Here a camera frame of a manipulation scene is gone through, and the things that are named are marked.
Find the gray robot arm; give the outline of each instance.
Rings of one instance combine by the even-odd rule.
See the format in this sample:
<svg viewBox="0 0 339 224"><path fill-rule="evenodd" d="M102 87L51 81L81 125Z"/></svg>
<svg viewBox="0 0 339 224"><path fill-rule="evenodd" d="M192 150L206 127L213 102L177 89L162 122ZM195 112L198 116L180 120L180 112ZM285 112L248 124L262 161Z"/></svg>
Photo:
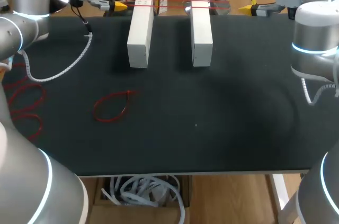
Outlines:
<svg viewBox="0 0 339 224"><path fill-rule="evenodd" d="M49 0L12 0L0 14L0 60L48 36ZM0 84L1 224L85 224L88 196L81 180L14 127Z"/></svg>
<svg viewBox="0 0 339 224"><path fill-rule="evenodd" d="M339 44L339 0L276 0L295 8L292 71L299 77L334 82Z"/></svg>

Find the table leg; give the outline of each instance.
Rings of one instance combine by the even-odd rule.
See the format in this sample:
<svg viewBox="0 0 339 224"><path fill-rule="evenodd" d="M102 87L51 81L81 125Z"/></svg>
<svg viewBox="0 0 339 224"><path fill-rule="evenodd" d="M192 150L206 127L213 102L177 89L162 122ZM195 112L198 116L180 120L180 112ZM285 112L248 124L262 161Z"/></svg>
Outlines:
<svg viewBox="0 0 339 224"><path fill-rule="evenodd" d="M297 214L297 205L296 205L296 196L298 191L293 195L293 197L287 202L285 207L278 214L278 223L279 224L292 224L298 217Z"/></svg>

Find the red rubber band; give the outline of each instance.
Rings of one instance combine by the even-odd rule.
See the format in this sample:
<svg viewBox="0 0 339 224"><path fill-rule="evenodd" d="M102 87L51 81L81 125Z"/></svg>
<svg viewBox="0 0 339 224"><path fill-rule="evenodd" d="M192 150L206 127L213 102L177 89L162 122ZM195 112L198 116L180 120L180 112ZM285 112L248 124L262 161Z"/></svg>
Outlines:
<svg viewBox="0 0 339 224"><path fill-rule="evenodd" d="M97 102L95 102L94 104L94 108L93 108L93 117L96 121L99 121L99 122L114 122L116 120L118 120L119 118L121 118L123 116L123 114L125 113L126 109L127 109L127 106L128 106L128 101L129 101L129 95L130 94L133 94L133 93L136 93L136 91L124 91L124 92L117 92L117 93L111 93L111 94L108 94L104 97L102 97L101 99L99 99ZM96 109L97 107L104 101L110 99L110 98L113 98L114 96L117 96L117 95L122 95L122 94L126 94L126 105L125 107L123 108L123 110L116 116L116 117L113 117L111 119L101 119L101 118L98 118L97 115L96 115Z"/></svg>
<svg viewBox="0 0 339 224"><path fill-rule="evenodd" d="M35 101L32 105L28 106L28 107L24 107L23 109L14 109L14 110L11 110L10 113L11 114L14 114L14 113L21 113L21 112L26 112L26 111L29 111L29 110L32 110L34 109L35 107L37 107L46 97L46 90L44 88L42 88L41 85L39 84L29 84L29 85L24 85L24 86L21 86L19 89L17 89L13 95L11 96L10 100L8 101L8 106L11 106L11 104L13 103L14 99L16 98L16 96L19 94L19 93L22 93L24 91L26 91L27 89L29 88L39 88L41 89L41 92L42 92L42 95L41 97Z"/></svg>
<svg viewBox="0 0 339 224"><path fill-rule="evenodd" d="M36 133L33 133L32 135L27 137L27 139L29 141L32 141L32 139L34 139L35 137L37 137L41 133L41 130L42 130L42 120L41 120L41 118L37 114L19 114L18 116L13 117L12 121L16 121L16 120L23 119L23 118L35 118L40 123L38 131Z"/></svg>
<svg viewBox="0 0 339 224"><path fill-rule="evenodd" d="M12 66L12 68L19 68L19 67L25 68L25 67L26 67L26 64L20 63L20 64L14 64L14 65ZM24 83L27 79L28 79L28 76L25 75L24 78L19 79L19 80L16 81L15 83L4 85L4 89L5 89L5 90L8 90L8 89L15 88L15 87L17 87L18 85L21 85L22 83Z"/></svg>

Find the cable on table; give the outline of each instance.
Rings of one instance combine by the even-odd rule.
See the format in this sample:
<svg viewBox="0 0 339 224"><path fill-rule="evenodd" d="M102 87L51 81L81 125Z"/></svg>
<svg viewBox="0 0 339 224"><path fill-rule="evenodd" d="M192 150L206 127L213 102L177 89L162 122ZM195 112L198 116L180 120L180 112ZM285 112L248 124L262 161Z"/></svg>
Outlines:
<svg viewBox="0 0 339 224"><path fill-rule="evenodd" d="M136 93L136 91L131 91L131 90L128 90L128 91L123 91L123 92L117 92L117 93L111 93L111 94L108 94L104 97L102 97L101 99L99 99L97 102L95 102L94 104L94 108L93 108L93 117L96 121L99 121L99 122L115 122L117 121L118 119L120 119L126 112L127 110L127 107L128 107L128 102L129 102L129 95L130 94L134 94ZM126 95L126 105L125 107L123 108L123 110L115 117L111 118L111 119L102 119L102 118L99 118L96 114L96 109L98 108L98 106L100 106L104 101L106 100L109 100L115 96L118 96L118 95Z"/></svg>

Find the black table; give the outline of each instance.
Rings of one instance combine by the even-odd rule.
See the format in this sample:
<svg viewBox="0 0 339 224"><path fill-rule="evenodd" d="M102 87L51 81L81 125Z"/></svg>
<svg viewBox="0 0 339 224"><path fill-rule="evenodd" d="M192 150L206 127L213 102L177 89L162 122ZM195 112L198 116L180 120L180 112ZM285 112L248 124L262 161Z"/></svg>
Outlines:
<svg viewBox="0 0 339 224"><path fill-rule="evenodd" d="M147 69L129 68L129 17L89 21L88 53L43 85L47 97L34 110L43 120L36 146L77 175L281 173L311 168L337 141L339 103L325 92L307 105L290 69L293 22L285 15L212 16L209 68L192 67L189 17L154 19ZM52 18L49 38L27 50L33 75L48 77L72 63L87 42L84 33L78 18ZM13 70L4 83L23 73ZM314 94L319 85L309 85ZM98 99L129 89L138 93L118 122L93 119ZM37 94L26 92L14 107ZM115 116L124 102L107 101L101 116ZM15 124L26 136L37 126Z"/></svg>

